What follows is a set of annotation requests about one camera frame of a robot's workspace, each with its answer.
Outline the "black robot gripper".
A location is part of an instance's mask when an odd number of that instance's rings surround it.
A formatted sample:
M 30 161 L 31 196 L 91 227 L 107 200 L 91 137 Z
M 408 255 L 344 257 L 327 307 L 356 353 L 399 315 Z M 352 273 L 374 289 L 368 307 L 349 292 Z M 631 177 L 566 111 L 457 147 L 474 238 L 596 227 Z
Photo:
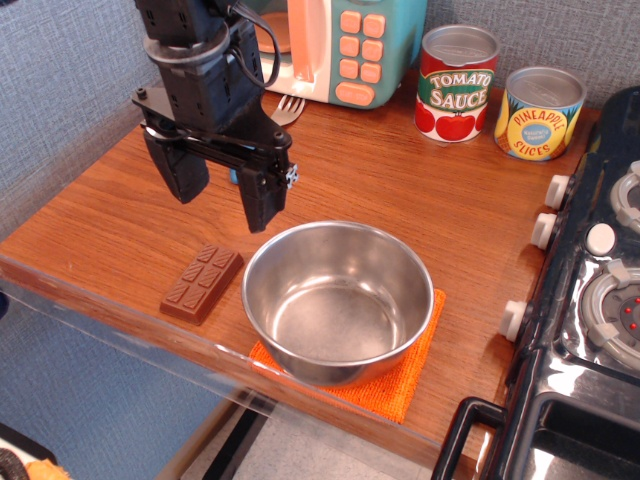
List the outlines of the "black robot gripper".
M 290 135 L 263 110 L 254 26 L 221 22 L 201 37 L 146 36 L 144 50 L 162 84 L 140 88 L 144 140 L 172 195 L 182 204 L 209 184 L 207 162 L 235 171 L 251 233 L 264 231 L 285 208 L 298 178 Z

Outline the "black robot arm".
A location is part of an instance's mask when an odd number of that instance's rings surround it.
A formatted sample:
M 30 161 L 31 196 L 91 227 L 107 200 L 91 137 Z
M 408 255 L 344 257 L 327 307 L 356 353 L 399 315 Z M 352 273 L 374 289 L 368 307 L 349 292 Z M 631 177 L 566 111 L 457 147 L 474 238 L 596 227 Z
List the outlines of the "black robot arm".
M 297 178 L 291 136 L 262 108 L 279 74 L 262 73 L 256 31 L 268 24 L 241 1 L 139 1 L 144 49 L 162 84 L 132 97 L 144 139 L 181 203 L 209 183 L 207 164 L 235 172 L 248 228 L 265 230 Z

